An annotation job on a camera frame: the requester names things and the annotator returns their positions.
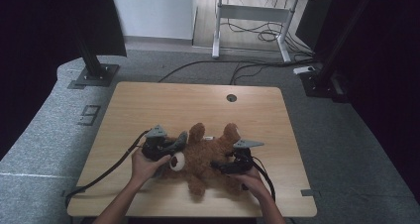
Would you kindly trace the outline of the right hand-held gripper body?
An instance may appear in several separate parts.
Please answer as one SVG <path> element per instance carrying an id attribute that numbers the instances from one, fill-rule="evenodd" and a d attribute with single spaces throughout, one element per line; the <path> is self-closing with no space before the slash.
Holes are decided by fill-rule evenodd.
<path id="1" fill-rule="evenodd" d="M 250 170 L 252 167 L 255 167 L 258 171 L 261 171 L 262 168 L 254 162 L 254 158 L 251 154 L 251 148 L 258 146 L 263 146 L 263 143 L 242 139 L 236 142 L 233 145 L 233 156 L 235 159 L 232 163 L 229 164 L 227 173 L 244 173 Z"/>

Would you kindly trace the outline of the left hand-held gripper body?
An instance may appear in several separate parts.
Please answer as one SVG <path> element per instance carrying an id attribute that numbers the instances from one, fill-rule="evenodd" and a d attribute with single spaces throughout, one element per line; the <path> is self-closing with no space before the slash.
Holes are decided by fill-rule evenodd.
<path id="1" fill-rule="evenodd" d="M 172 142 L 166 138 L 166 131 L 161 125 L 156 125 L 145 134 L 146 140 L 143 144 L 143 155 L 152 161 L 170 154 Z"/>

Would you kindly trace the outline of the brown teddy bear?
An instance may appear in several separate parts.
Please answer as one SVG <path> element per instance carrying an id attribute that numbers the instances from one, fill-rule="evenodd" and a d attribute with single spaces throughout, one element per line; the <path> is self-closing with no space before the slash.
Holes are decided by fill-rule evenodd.
<path id="1" fill-rule="evenodd" d="M 207 180 L 218 182 L 233 195 L 240 195 L 242 188 L 238 181 L 211 167 L 212 162 L 225 164 L 229 161 L 234 144 L 241 139 L 238 126 L 227 124 L 223 134 L 212 140 L 205 139 L 204 135 L 205 126 L 202 123 L 192 126 L 185 148 L 172 157 L 161 177 L 184 178 L 189 192 L 198 197 L 204 196 Z"/>

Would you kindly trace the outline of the person's right hand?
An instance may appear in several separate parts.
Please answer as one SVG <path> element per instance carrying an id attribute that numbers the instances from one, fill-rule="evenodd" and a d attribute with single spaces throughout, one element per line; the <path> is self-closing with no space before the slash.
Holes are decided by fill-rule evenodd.
<path id="1" fill-rule="evenodd" d="M 244 184 L 255 198 L 260 198 L 266 192 L 259 172 L 251 168 L 243 174 L 231 174 L 231 177 Z"/>

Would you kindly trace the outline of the person's left hand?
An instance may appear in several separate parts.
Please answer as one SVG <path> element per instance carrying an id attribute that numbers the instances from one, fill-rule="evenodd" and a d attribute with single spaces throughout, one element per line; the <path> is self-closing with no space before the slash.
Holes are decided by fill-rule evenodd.
<path id="1" fill-rule="evenodd" d="M 170 160 L 170 155 L 160 158 L 158 161 L 147 159 L 141 149 L 132 154 L 132 174 L 130 182 L 135 185 L 143 185 L 150 179 L 161 166 Z"/>

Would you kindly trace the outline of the black metal stand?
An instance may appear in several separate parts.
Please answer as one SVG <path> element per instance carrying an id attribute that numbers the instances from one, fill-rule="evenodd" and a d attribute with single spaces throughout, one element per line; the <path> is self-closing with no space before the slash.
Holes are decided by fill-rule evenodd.
<path id="1" fill-rule="evenodd" d="M 79 29 L 74 30 L 77 48 L 85 63 L 85 68 L 68 86 L 69 89 L 83 89 L 86 86 L 108 87 L 119 69 L 118 64 L 101 63 L 93 54 Z"/>
<path id="2" fill-rule="evenodd" d="M 363 15 L 370 0 L 331 0 L 318 41 L 314 59 L 322 67 L 299 75 L 309 97 L 331 98 L 346 103 L 346 79 L 338 73 L 341 59 L 350 50 L 352 31 Z"/>

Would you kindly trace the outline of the white power adapter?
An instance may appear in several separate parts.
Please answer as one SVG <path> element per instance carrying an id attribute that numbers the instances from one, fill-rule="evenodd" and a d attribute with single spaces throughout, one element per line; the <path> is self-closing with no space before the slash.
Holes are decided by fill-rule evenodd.
<path id="1" fill-rule="evenodd" d="M 293 70 L 293 73 L 297 75 L 297 74 L 300 74 L 300 73 L 313 72 L 315 70 L 316 69 L 313 66 L 301 66 L 301 67 L 295 68 Z"/>

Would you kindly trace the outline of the black computer case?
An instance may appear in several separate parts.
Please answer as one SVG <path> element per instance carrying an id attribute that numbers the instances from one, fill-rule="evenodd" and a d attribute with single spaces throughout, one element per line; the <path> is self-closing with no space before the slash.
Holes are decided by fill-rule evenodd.
<path id="1" fill-rule="evenodd" d="M 331 0 L 308 0 L 296 30 L 296 36 L 311 50 L 317 45 Z"/>

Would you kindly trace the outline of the black curtain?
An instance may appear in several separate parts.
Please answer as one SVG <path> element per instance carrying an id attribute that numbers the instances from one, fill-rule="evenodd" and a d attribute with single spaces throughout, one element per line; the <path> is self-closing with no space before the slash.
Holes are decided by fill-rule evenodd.
<path id="1" fill-rule="evenodd" d="M 0 160 L 82 48 L 126 54 L 114 0 L 0 0 Z"/>
<path id="2" fill-rule="evenodd" d="M 316 53 L 420 202 L 420 0 L 332 0 Z"/>

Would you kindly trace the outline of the white metal desk frame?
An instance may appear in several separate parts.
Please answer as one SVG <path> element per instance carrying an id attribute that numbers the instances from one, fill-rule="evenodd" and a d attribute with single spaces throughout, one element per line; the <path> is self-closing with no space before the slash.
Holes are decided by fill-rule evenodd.
<path id="1" fill-rule="evenodd" d="M 220 55 L 221 19 L 237 19 L 281 23 L 282 30 L 276 42 L 278 44 L 283 61 L 291 62 L 291 58 L 286 47 L 285 38 L 286 34 L 288 33 L 291 21 L 293 19 L 298 1 L 299 0 L 293 0 L 289 8 L 277 9 L 267 7 L 224 4 L 223 0 L 217 0 L 216 23 L 212 45 L 212 58 L 218 58 Z"/>

